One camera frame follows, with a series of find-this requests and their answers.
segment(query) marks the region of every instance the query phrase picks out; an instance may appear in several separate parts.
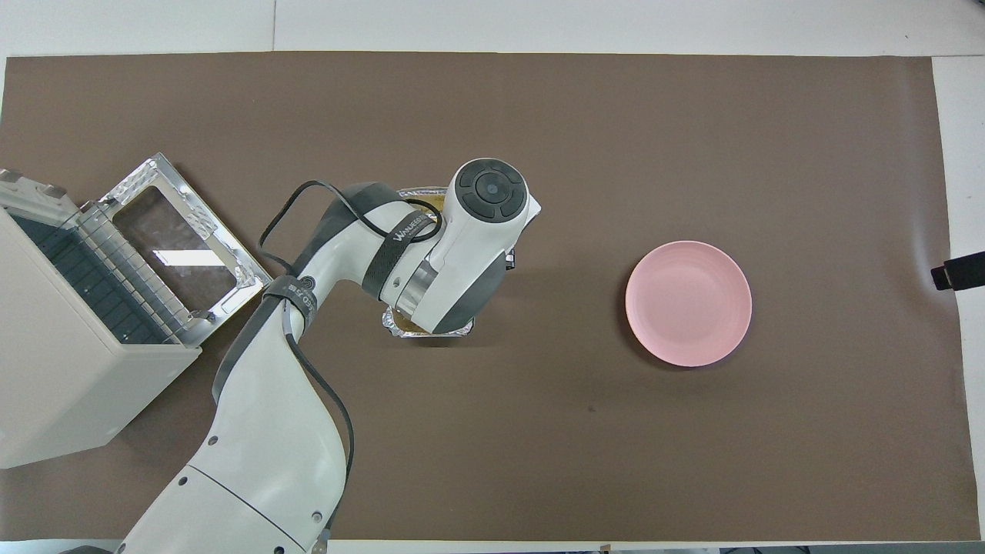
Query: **white table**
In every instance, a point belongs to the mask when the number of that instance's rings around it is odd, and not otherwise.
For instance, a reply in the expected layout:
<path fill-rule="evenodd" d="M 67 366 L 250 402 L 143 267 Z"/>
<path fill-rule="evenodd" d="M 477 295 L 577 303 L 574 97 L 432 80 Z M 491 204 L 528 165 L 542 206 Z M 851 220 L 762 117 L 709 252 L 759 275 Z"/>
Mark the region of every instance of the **white table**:
<path fill-rule="evenodd" d="M 0 91 L 7 56 L 268 50 L 933 56 L 952 257 L 985 250 L 985 6 L 974 0 L 0 2 Z M 985 289 L 957 293 L 957 301 L 985 522 Z M 0 543 L 0 554 L 65 544 Z M 601 544 L 340 540 L 330 551 L 572 551 Z M 624 550 L 713 546 L 613 543 Z"/>

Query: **black strap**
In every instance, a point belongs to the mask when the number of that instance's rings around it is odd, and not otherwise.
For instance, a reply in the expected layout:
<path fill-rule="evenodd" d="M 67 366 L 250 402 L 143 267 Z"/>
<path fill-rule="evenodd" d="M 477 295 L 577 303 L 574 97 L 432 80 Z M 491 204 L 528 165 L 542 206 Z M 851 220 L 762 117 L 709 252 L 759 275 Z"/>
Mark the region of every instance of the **black strap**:
<path fill-rule="evenodd" d="M 283 298 L 295 305 L 304 316 L 304 328 L 307 329 L 318 310 L 318 299 L 311 291 L 313 284 L 314 280 L 310 277 L 298 279 L 293 275 L 281 275 L 267 285 L 263 296 Z"/>
<path fill-rule="evenodd" d="M 396 227 L 393 228 L 383 243 L 376 251 L 369 267 L 366 268 L 365 275 L 362 276 L 362 289 L 379 300 L 380 293 L 386 285 L 386 279 L 390 276 L 400 256 L 404 255 L 407 247 L 411 245 L 416 237 L 425 227 L 434 223 L 431 218 L 422 211 L 414 210 L 407 214 Z"/>
<path fill-rule="evenodd" d="M 939 291 L 963 291 L 985 286 L 985 252 L 949 259 L 930 271 Z"/>

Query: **velcro strap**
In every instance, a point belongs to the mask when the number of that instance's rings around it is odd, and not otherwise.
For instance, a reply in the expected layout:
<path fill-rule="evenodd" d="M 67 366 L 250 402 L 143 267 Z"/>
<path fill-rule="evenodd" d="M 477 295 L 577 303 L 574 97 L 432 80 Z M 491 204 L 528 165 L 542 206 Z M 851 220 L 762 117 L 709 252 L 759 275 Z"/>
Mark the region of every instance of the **velcro strap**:
<path fill-rule="evenodd" d="M 414 210 L 407 214 L 393 231 L 383 239 L 383 244 L 379 246 L 376 255 L 372 258 L 366 268 L 365 275 L 362 277 L 362 289 L 379 300 L 383 286 L 386 284 L 387 277 L 397 265 L 400 256 L 404 255 L 411 239 L 416 237 L 425 227 L 434 223 L 431 217 L 420 210 Z"/>
<path fill-rule="evenodd" d="M 314 313 L 318 310 L 318 298 L 308 286 L 313 283 L 310 277 L 305 277 L 305 281 L 293 275 L 281 275 L 267 285 L 263 291 L 265 297 L 283 298 L 295 305 L 295 308 L 304 316 L 304 328 L 311 325 Z"/>

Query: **black button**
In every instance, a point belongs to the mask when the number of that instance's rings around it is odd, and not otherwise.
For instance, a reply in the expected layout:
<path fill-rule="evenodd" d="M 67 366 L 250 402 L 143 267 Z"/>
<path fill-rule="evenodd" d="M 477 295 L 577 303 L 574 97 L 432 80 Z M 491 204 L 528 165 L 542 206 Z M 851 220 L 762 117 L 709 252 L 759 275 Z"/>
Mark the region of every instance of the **black button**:
<path fill-rule="evenodd" d="M 473 213 L 480 217 L 486 219 L 492 219 L 495 216 L 495 211 L 490 204 L 483 202 L 483 199 L 476 196 L 471 192 L 466 192 L 462 194 L 462 202 L 467 208 L 472 210 Z"/>
<path fill-rule="evenodd" d="M 476 177 L 488 168 L 483 160 L 477 160 L 462 168 L 458 174 L 458 186 L 471 187 L 476 182 Z"/>
<path fill-rule="evenodd" d="M 505 200 L 512 187 L 512 183 L 502 173 L 483 173 L 476 179 L 476 194 L 492 204 L 498 204 Z"/>
<path fill-rule="evenodd" d="M 499 211 L 502 212 L 502 217 L 508 218 L 520 211 L 526 197 L 527 194 L 524 192 L 523 188 L 517 186 L 515 190 L 513 190 L 513 196 L 509 200 L 506 200 L 502 206 L 499 206 Z"/>
<path fill-rule="evenodd" d="M 520 175 L 520 172 L 515 170 L 513 166 L 511 166 L 510 164 L 497 161 L 497 162 L 493 162 L 491 164 L 491 167 L 494 170 L 506 175 L 506 178 L 508 178 L 512 182 L 515 182 L 516 184 L 520 184 L 521 182 L 523 182 L 523 177 Z"/>

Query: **black cable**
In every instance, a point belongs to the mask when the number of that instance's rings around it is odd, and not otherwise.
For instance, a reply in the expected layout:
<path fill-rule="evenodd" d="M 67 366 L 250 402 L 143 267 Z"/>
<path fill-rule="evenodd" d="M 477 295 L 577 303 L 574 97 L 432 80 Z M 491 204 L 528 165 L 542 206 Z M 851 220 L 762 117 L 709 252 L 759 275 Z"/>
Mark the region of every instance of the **black cable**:
<path fill-rule="evenodd" d="M 342 485 L 342 492 L 345 494 L 346 485 L 349 484 L 349 474 L 353 470 L 353 455 L 356 451 L 356 433 L 353 431 L 353 420 L 349 417 L 349 410 L 346 409 L 346 404 L 339 397 L 339 394 L 332 388 L 332 385 L 321 377 L 318 370 L 311 365 L 304 353 L 301 352 L 299 346 L 297 346 L 297 341 L 295 341 L 295 336 L 291 333 L 285 333 L 285 338 L 288 339 L 288 346 L 291 347 L 291 352 L 294 353 L 295 358 L 301 364 L 305 371 L 328 393 L 335 402 L 335 405 L 339 407 L 339 411 L 342 413 L 342 419 L 346 421 L 346 434 L 349 435 L 349 451 L 346 452 L 346 482 Z M 325 528 L 332 528 L 332 522 L 335 520 L 335 515 L 339 512 L 339 506 L 342 504 L 342 499 L 339 499 L 339 504 L 335 505 L 335 510 L 332 511 L 332 515 L 325 522 Z"/>
<path fill-rule="evenodd" d="M 371 221 L 369 221 L 369 219 L 365 216 L 365 214 L 363 214 L 362 212 L 357 210 L 352 204 L 350 204 L 349 199 L 346 198 L 346 196 L 342 193 L 342 191 L 336 188 L 335 185 L 333 185 L 332 183 L 322 182 L 320 180 L 310 180 L 305 184 L 302 184 L 301 186 L 296 188 L 295 191 L 291 194 L 291 196 L 288 197 L 288 201 L 284 203 L 284 206 L 281 207 L 281 211 L 279 211 L 277 215 L 274 216 L 274 219 L 270 220 L 270 224 L 268 224 L 267 228 L 264 229 L 263 233 L 260 234 L 260 240 L 257 241 L 256 243 L 256 247 L 261 254 L 281 264 L 281 266 L 283 266 L 284 269 L 288 272 L 288 275 L 292 275 L 294 277 L 297 277 L 297 270 L 295 269 L 295 267 L 291 265 L 287 260 L 278 256 L 277 254 L 267 251 L 267 249 L 263 247 L 263 244 L 264 242 L 267 241 L 267 238 L 270 237 L 270 234 L 274 231 L 274 228 L 276 228 L 277 225 L 281 223 L 281 219 L 283 219 L 285 214 L 288 213 L 288 210 L 290 210 L 291 207 L 294 206 L 295 201 L 299 196 L 301 196 L 301 193 L 305 192 L 307 189 L 309 189 L 312 186 L 321 186 L 323 188 L 327 188 L 331 190 L 336 196 L 339 197 L 339 201 L 342 202 L 342 204 L 346 208 L 348 208 L 349 211 L 352 212 L 352 214 L 356 216 L 356 218 L 360 220 L 364 225 L 366 225 L 371 231 L 373 231 L 377 235 L 380 235 L 381 237 L 386 237 L 388 235 L 386 231 L 383 231 L 382 229 L 376 227 Z M 437 235 L 437 232 L 441 230 L 441 226 L 444 224 L 444 219 L 441 217 L 441 212 L 439 212 L 438 209 L 435 208 L 432 204 L 429 204 L 423 200 L 418 200 L 417 198 L 407 198 L 404 201 L 407 202 L 408 204 L 417 204 L 419 206 L 426 207 L 432 214 L 434 214 L 434 218 L 436 219 L 436 221 L 434 222 L 434 229 L 430 230 L 429 232 L 423 235 L 418 235 L 414 237 L 413 239 L 411 239 L 411 242 L 423 242 Z"/>

